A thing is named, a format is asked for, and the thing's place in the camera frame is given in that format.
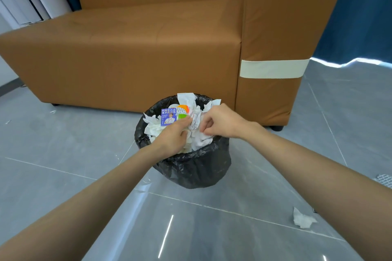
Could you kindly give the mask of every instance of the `trash can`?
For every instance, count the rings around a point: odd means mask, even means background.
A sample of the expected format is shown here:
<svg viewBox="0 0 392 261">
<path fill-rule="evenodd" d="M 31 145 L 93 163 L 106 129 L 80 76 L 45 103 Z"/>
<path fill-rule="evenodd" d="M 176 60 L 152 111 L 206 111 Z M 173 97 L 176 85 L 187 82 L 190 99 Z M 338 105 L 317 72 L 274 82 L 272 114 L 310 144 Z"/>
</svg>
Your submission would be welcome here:
<svg viewBox="0 0 392 261">
<path fill-rule="evenodd" d="M 204 105 L 213 100 L 205 95 L 195 94 L 196 104 L 204 109 Z M 161 109 L 172 104 L 179 104 L 177 95 L 164 98 L 155 103 L 145 112 L 148 116 L 160 115 Z M 135 142 L 139 149 L 150 145 L 149 137 L 144 134 L 147 123 L 140 118 L 135 130 Z M 229 153 L 229 139 L 214 136 L 213 142 L 205 147 L 189 152 L 176 154 L 154 165 L 162 175 L 172 182 L 187 189 L 205 188 L 213 186 L 222 179 L 231 165 Z"/>
</svg>

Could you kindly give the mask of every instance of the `sofa leg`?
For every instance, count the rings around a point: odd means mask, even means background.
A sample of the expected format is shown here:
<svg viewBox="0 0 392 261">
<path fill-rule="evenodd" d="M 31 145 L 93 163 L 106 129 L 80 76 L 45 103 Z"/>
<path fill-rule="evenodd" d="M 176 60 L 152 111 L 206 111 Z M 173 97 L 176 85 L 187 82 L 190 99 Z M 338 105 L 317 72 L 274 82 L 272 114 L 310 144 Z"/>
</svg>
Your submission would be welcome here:
<svg viewBox="0 0 392 261">
<path fill-rule="evenodd" d="M 284 126 L 270 126 L 273 131 L 282 131 Z"/>
</svg>

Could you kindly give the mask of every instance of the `tile grout line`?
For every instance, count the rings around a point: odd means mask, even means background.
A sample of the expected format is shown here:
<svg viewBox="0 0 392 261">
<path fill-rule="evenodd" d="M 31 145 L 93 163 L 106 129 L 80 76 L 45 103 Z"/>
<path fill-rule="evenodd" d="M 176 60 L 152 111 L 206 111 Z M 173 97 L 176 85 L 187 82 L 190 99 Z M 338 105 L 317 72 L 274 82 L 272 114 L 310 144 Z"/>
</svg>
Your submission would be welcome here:
<svg viewBox="0 0 392 261">
<path fill-rule="evenodd" d="M 133 141 L 133 143 L 130 145 L 129 149 L 127 150 L 127 152 L 124 154 L 123 158 L 120 160 L 119 165 L 121 164 L 122 160 L 124 160 L 125 156 L 128 154 L 129 150 L 132 148 L 133 144 L 135 143 L 135 141 Z"/>
<path fill-rule="evenodd" d="M 333 137 L 333 139 L 334 139 L 334 141 L 335 141 L 335 144 L 336 144 L 337 148 L 339 149 L 339 152 L 340 152 L 340 154 L 341 154 L 341 156 L 342 156 L 342 158 L 343 158 L 344 164 L 348 167 L 347 162 L 346 162 L 346 159 L 344 158 L 344 155 L 343 155 L 343 153 L 342 153 L 342 151 L 341 151 L 341 149 L 340 149 L 340 147 L 339 147 L 339 144 L 337 143 L 337 140 L 336 140 L 336 138 L 335 138 L 335 135 L 333 134 L 333 132 L 332 132 L 332 130 L 331 130 L 331 127 L 329 126 L 328 121 L 326 120 L 326 117 L 325 117 L 325 115 L 324 115 L 323 109 L 321 108 L 321 105 L 320 105 L 320 103 L 318 102 L 317 97 L 316 97 L 316 95 L 314 94 L 313 89 L 312 89 L 312 86 L 311 86 L 311 84 L 310 84 L 309 82 L 308 82 L 308 85 L 309 85 L 309 88 L 310 88 L 311 91 L 312 91 L 312 94 L 313 94 L 314 99 L 315 99 L 316 102 L 317 102 L 317 105 L 318 105 L 318 107 L 319 107 L 319 109 L 320 109 L 320 111 L 321 111 L 321 114 L 322 114 L 323 117 L 324 117 L 324 120 L 325 120 L 325 122 L 326 122 L 326 125 L 328 126 L 329 131 L 330 131 L 331 134 L 332 134 L 332 137 Z"/>
<path fill-rule="evenodd" d="M 92 180 L 94 180 L 94 181 L 97 180 L 96 178 L 89 178 L 88 176 L 81 176 L 81 175 L 77 175 L 77 174 L 75 174 L 75 173 L 69 173 L 69 172 L 67 172 L 67 171 L 58 170 L 58 169 L 54 169 L 54 168 L 50 168 L 50 167 L 46 167 L 46 166 L 42 166 L 42 165 L 38 165 L 38 164 L 26 162 L 26 161 L 22 161 L 22 160 L 17 160 L 17 159 L 13 159 L 13 158 L 9 158 L 9 157 L 4 157 L 4 158 L 5 158 L 5 159 L 9 159 L 9 160 L 13 160 L 13 161 L 22 162 L 22 163 L 25 163 L 25 164 L 30 164 L 30 165 L 34 165 L 34 166 L 46 168 L 46 169 L 51 169 L 51 170 L 59 171 L 59 172 L 61 172 L 61 173 L 67 173 L 67 174 L 69 174 L 69 175 L 80 176 L 81 178 L 92 179 Z"/>
<path fill-rule="evenodd" d="M 281 227 L 286 227 L 286 228 L 290 228 L 290 229 L 294 229 L 294 230 L 298 230 L 298 231 L 302 231 L 302 232 L 306 232 L 306 233 L 316 234 L 316 235 L 323 236 L 323 237 L 326 237 L 326 238 L 331 238 L 331 239 L 335 239 L 335 240 L 346 242 L 344 239 L 336 238 L 336 237 L 325 235 L 325 234 L 322 234 L 322 233 L 317 233 L 317 232 L 314 232 L 314 231 L 311 231 L 311 230 L 303 230 L 303 229 L 299 229 L 299 228 L 295 228 L 295 227 L 290 227 L 290 226 L 286 226 L 286 225 L 282 225 L 282 224 L 278 224 L 278 223 L 274 223 L 274 222 L 270 222 L 270 221 L 266 221 L 266 220 L 257 219 L 257 218 L 253 218 L 253 217 L 250 217 L 250 216 L 238 214 L 236 212 L 230 212 L 230 211 L 224 210 L 224 209 L 217 209 L 215 207 L 209 207 L 207 205 L 202 205 L 202 204 L 198 204 L 198 203 L 194 203 L 194 202 L 189 202 L 189 201 L 185 201 L 185 200 L 181 200 L 181 199 L 177 199 L 177 198 L 173 198 L 173 197 L 169 197 L 169 196 L 164 196 L 164 195 L 160 195 L 160 194 L 156 194 L 156 193 L 152 193 L 152 192 L 148 192 L 148 191 L 147 192 L 146 191 L 141 191 L 141 190 L 138 190 L 138 191 L 149 193 L 149 194 L 160 196 L 160 197 L 164 197 L 164 198 L 168 198 L 168 199 L 173 199 L 173 200 L 189 203 L 189 204 L 193 204 L 193 205 L 198 205 L 198 206 L 201 206 L 201 207 L 206 207 L 208 209 L 214 209 L 214 210 L 218 210 L 218 211 L 221 211 L 221 212 L 226 212 L 228 214 L 234 214 L 234 215 L 237 215 L 237 216 L 241 216 L 241 217 L 245 217 L 245 218 L 248 218 L 248 219 L 261 221 L 261 222 L 268 223 L 268 224 L 273 224 L 273 225 L 277 225 L 277 226 L 281 226 Z"/>
</svg>

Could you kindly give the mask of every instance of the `person's left arm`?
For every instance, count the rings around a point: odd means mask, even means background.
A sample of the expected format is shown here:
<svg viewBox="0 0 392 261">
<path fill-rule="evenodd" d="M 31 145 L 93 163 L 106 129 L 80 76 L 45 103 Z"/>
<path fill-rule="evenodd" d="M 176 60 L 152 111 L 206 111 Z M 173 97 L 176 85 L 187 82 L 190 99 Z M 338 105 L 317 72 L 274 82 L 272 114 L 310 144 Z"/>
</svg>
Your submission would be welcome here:
<svg viewBox="0 0 392 261">
<path fill-rule="evenodd" d="M 146 172 L 185 145 L 190 117 L 0 247 L 0 260 L 81 260 Z"/>
</svg>

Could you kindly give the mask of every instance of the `forearm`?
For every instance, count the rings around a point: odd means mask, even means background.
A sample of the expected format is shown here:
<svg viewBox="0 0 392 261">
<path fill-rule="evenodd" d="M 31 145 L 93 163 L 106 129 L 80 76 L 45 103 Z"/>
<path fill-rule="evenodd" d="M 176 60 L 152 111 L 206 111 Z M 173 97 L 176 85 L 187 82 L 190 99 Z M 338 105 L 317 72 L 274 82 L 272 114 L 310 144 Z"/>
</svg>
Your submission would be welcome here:
<svg viewBox="0 0 392 261">
<path fill-rule="evenodd" d="M 392 255 L 392 190 L 255 123 L 242 139 L 255 147 L 365 260 Z"/>
<path fill-rule="evenodd" d="M 81 260 L 161 157 L 147 146 L 0 247 L 1 260 Z"/>
</svg>

